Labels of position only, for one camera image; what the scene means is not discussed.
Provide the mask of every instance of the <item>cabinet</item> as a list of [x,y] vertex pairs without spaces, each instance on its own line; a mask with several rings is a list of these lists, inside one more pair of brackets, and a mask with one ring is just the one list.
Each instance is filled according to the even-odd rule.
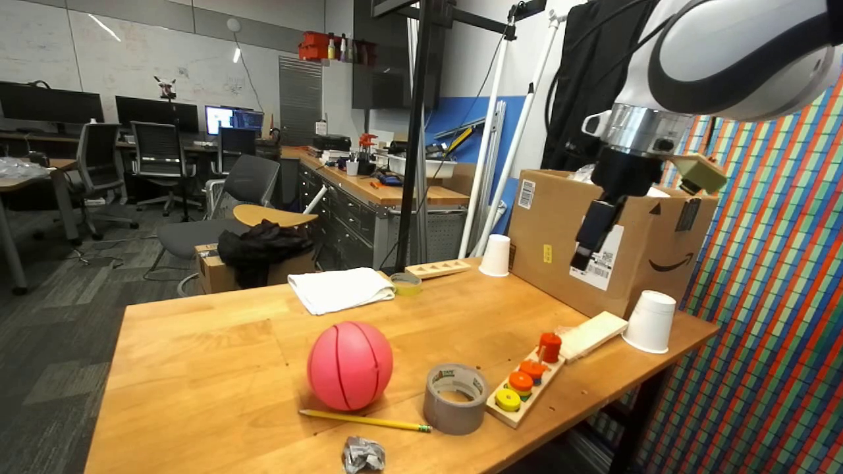
[[[320,269],[374,266],[383,269],[397,256],[401,186],[381,186],[372,176],[348,176],[312,157],[300,160],[300,202],[316,206],[316,261]],[[426,252],[411,239],[407,261],[449,261],[465,219],[465,194],[432,186],[437,199],[426,202]]]

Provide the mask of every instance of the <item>notepad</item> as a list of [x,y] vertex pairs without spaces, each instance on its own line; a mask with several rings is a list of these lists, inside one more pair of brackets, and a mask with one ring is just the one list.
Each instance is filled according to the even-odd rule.
[[312,316],[394,297],[393,278],[374,269],[290,273],[287,282]]

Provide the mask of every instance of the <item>cardboard box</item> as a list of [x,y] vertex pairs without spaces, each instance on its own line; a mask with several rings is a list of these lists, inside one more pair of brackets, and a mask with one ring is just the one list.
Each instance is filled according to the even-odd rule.
[[[215,244],[194,244],[199,284],[204,293],[228,293],[240,290],[235,270],[217,259]],[[287,273],[316,270],[312,251],[287,259],[269,273],[269,284],[285,284]]]
[[717,197],[626,197],[626,206],[592,256],[586,270],[570,270],[573,239],[599,186],[570,173],[524,168],[507,227],[511,273],[557,297],[585,316],[611,310],[630,316],[643,290],[684,297]]

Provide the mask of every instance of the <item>black pole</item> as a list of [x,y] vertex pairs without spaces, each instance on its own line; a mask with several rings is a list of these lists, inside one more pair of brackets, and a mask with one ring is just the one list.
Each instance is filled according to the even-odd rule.
[[402,194],[401,194],[401,220],[397,220],[397,256],[394,270],[404,269],[407,256],[407,236],[414,223],[414,190],[416,190],[416,166],[418,166],[418,141],[420,141],[420,111],[424,111],[424,70],[426,70],[426,41],[432,33],[432,2],[439,0],[420,0],[418,2],[418,41],[416,41],[416,65],[414,65],[414,105],[411,105],[411,130],[404,144],[404,166],[402,166]]

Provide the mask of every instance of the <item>floor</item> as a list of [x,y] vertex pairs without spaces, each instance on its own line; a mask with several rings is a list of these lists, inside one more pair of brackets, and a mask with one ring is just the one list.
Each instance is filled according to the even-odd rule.
[[[11,294],[0,259],[0,474],[78,474],[127,302],[177,297],[187,261],[162,261],[156,228],[178,216],[138,214],[71,244],[53,211],[12,214],[32,290]],[[511,474],[594,471],[570,442],[547,442]]]

